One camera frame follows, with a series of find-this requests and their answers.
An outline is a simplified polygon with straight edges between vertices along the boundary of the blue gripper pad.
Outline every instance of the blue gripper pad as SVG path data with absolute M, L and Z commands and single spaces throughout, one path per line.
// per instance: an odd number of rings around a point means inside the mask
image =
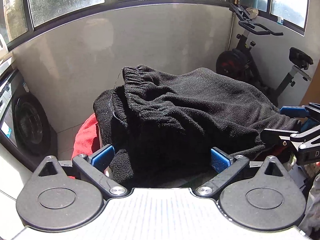
M 224 171 L 233 163 L 233 157 L 214 147 L 211 149 L 211 166 L 217 173 Z
M 309 111 L 303 106 L 283 106 L 280 109 L 280 114 L 288 117 L 305 118 L 309 116 Z
M 112 145 L 107 144 L 90 155 L 87 159 L 87 162 L 89 162 L 97 170 L 104 173 L 104 170 L 109 166 L 114 156 L 115 149 Z

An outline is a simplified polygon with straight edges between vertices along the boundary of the window frame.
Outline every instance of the window frame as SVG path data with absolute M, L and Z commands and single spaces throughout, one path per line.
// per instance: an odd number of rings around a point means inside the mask
M 38 26 L 33 25 L 29 0 L 22 0 L 22 2 L 23 2 L 23 8 L 24 8 L 28 30 L 7 44 L 9 51 L 13 50 L 14 48 L 21 45 L 22 43 L 44 32 L 47 32 L 53 28 L 56 28 L 60 25 L 66 24 L 68 22 L 72 22 L 74 20 L 77 20 L 83 17 L 94 15 L 103 11 L 120 9 L 120 8 L 128 8 L 128 7 L 134 7 L 134 6 L 140 6 L 140 5 L 172 4 L 172 3 L 173 4 L 174 3 L 207 4 L 207 5 L 216 5 L 221 7 L 229 7 L 229 4 L 233 3 L 234 0 L 228 0 L 228 1 L 221 1 L 221 0 L 105 0 L 104 3 L 88 6 L 85 8 L 81 8 L 81 9 L 63 14 L 47 22 L 44 22 Z M 259 16 L 267 18 L 274 22 L 277 22 L 277 16 L 271 14 L 271 3 L 272 3 L 272 0 L 268 0 L 267 12 L 259 10 Z M 307 13 L 306 13 L 306 19 L 305 19 L 305 24 L 303 28 L 287 20 L 284 20 L 284 26 L 304 35 L 306 24 L 307 24 L 307 18 L 308 18 L 308 10 L 309 10 L 309 0 L 307 3 Z

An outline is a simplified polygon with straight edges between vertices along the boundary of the exercise bike handlebar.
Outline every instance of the exercise bike handlebar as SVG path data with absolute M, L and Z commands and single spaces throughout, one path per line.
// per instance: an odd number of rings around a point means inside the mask
M 283 33 L 275 33 L 272 30 L 268 29 L 267 27 L 265 27 L 264 25 L 260 24 L 260 23 L 255 23 L 255 22 L 249 22 L 249 21 L 239 21 L 239 25 L 246 29 L 247 31 L 255 34 L 255 35 L 274 35 L 274 36 L 283 36 Z M 256 31 L 254 30 L 255 26 L 258 26 L 262 29 L 264 29 L 264 31 Z

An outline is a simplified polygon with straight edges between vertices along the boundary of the washing machine door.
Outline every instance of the washing machine door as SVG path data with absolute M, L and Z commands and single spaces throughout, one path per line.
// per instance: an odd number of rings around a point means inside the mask
M 14 99 L 12 109 L 16 140 L 32 155 L 45 156 L 51 146 L 47 116 L 38 99 L 31 93 Z

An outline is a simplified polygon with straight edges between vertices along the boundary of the triangular cutout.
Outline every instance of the triangular cutout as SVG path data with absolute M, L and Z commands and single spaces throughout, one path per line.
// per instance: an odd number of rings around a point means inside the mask
M 266 175 L 278 176 L 283 177 L 282 172 L 280 171 L 278 165 L 276 163 L 269 163 L 266 171 L 264 172 Z
M 43 169 L 40 171 L 39 176 L 49 176 L 58 174 L 56 168 L 53 165 L 53 162 L 47 162 Z

